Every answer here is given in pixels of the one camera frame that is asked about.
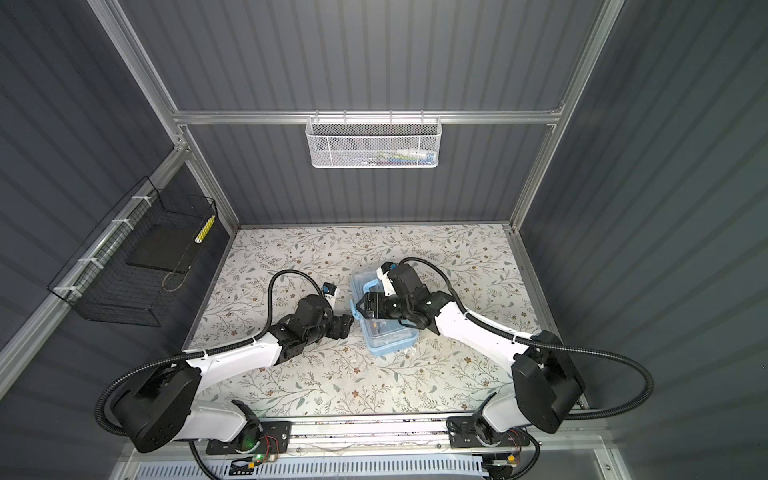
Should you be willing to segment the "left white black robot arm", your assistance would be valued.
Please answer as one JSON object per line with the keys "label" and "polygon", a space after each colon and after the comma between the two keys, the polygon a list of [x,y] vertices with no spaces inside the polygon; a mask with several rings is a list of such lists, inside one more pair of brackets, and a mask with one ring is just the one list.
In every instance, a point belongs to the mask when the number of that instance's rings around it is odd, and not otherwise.
{"label": "left white black robot arm", "polygon": [[175,441],[210,440],[250,454],[266,443],[255,412],[240,400],[217,403],[198,395],[249,371],[285,363],[324,338],[345,339],[353,321],[349,314],[335,314],[328,297],[309,295],[258,339],[185,352],[130,375],[107,395],[109,410],[141,453]]}

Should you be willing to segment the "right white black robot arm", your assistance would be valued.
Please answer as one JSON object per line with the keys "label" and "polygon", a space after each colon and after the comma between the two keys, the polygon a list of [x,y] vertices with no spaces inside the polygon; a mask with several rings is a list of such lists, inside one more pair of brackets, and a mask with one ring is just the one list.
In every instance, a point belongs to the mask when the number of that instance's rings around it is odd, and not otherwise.
{"label": "right white black robot arm", "polygon": [[513,429],[534,426],[556,432],[584,391],[568,353],[525,345],[533,340],[562,345],[553,333],[509,329],[460,305],[452,291],[430,291],[413,267],[386,262],[362,288],[352,312],[359,319],[395,321],[462,343],[500,367],[512,383],[493,392],[473,413],[478,440],[492,444]]}

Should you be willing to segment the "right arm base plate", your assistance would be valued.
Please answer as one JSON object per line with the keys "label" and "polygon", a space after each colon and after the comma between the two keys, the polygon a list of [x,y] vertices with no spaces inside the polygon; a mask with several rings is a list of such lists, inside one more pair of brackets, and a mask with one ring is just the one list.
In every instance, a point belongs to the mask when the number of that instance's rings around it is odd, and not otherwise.
{"label": "right arm base plate", "polygon": [[450,446],[454,449],[506,447],[518,449],[530,441],[518,430],[496,432],[482,419],[451,416],[446,419]]}

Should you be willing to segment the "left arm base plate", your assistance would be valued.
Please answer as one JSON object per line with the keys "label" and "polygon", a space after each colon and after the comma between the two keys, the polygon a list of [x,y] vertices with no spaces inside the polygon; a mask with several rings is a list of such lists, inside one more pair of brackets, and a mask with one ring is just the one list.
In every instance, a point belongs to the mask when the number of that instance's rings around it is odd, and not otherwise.
{"label": "left arm base plate", "polygon": [[207,455],[278,455],[287,452],[293,424],[288,421],[247,424],[244,431],[230,442],[210,440]]}

